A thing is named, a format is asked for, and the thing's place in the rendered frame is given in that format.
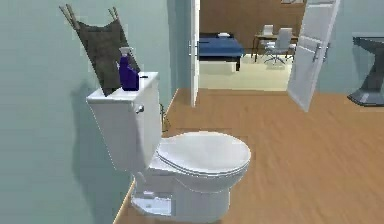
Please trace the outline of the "grey pedestal sink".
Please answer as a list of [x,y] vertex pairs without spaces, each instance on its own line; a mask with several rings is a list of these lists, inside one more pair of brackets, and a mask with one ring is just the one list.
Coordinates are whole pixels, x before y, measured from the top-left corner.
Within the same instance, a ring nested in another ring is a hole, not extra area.
[[384,33],[354,32],[352,53],[362,85],[347,98],[364,107],[384,107]]

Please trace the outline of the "white room door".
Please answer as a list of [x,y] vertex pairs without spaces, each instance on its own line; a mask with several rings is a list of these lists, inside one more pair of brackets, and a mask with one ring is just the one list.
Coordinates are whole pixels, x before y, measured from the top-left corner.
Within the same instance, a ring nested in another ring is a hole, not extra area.
[[[341,0],[307,0],[306,3],[287,86],[291,99],[305,112],[310,108],[340,3]],[[317,43],[322,49],[317,53],[318,59],[312,62]]]

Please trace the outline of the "brown towel on wooden rack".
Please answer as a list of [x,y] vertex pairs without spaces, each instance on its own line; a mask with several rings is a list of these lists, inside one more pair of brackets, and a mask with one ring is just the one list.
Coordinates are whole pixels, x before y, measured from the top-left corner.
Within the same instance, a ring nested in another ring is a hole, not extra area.
[[119,76],[120,47],[129,47],[129,65],[138,73],[141,69],[132,54],[132,48],[126,39],[117,9],[109,9],[113,19],[105,26],[93,26],[79,21],[70,4],[60,6],[63,15],[76,31],[87,56],[92,64],[99,85],[105,96],[121,87]]

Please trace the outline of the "white toilet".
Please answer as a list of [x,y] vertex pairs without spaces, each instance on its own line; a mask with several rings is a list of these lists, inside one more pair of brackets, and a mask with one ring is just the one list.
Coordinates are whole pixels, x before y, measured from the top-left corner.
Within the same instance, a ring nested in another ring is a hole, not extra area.
[[86,97],[115,169],[132,174],[131,204],[168,221],[213,223],[229,210],[230,190],[245,175],[251,151],[216,131],[162,135],[160,75],[139,74],[139,89]]

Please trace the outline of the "white office chair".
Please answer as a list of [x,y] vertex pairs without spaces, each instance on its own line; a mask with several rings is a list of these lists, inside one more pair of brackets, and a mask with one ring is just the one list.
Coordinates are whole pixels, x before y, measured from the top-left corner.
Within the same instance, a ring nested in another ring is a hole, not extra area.
[[287,53],[289,50],[295,50],[296,45],[291,42],[292,39],[292,29],[291,28],[281,28],[279,30],[277,39],[275,42],[269,42],[266,47],[266,53],[270,55],[269,59],[266,59],[265,62],[273,60],[274,62],[284,61],[279,57],[280,54]]

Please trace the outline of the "blue bed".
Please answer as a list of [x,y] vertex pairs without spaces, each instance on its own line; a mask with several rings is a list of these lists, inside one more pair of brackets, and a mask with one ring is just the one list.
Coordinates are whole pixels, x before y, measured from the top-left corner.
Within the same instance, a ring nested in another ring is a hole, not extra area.
[[201,33],[198,53],[200,61],[234,62],[235,70],[239,71],[244,48],[233,33],[224,37],[220,37],[218,33]]

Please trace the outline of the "brown wooden desk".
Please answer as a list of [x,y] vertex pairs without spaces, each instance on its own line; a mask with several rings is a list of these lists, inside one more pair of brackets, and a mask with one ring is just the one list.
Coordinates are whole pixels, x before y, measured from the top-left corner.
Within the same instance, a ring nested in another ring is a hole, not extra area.
[[[254,39],[253,39],[253,46],[252,46],[251,55],[257,57],[258,56],[258,50],[259,50],[260,43],[262,41],[266,41],[267,44],[269,42],[275,42],[276,39],[277,39],[277,36],[278,35],[272,35],[272,36],[268,36],[268,37],[263,37],[262,35],[255,35]],[[297,42],[298,42],[298,37],[297,36],[292,36],[291,42],[296,45]],[[290,51],[295,52],[295,50],[289,50],[287,53],[283,53],[285,55],[285,58],[288,58],[288,53]]]

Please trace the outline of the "purple spray bottle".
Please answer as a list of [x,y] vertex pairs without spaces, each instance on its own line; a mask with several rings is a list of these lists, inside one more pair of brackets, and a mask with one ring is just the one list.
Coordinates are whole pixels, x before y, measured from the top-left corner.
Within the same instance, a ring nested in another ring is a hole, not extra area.
[[121,58],[119,62],[119,76],[121,87],[124,91],[139,90],[138,73],[129,65],[129,47],[120,47]]

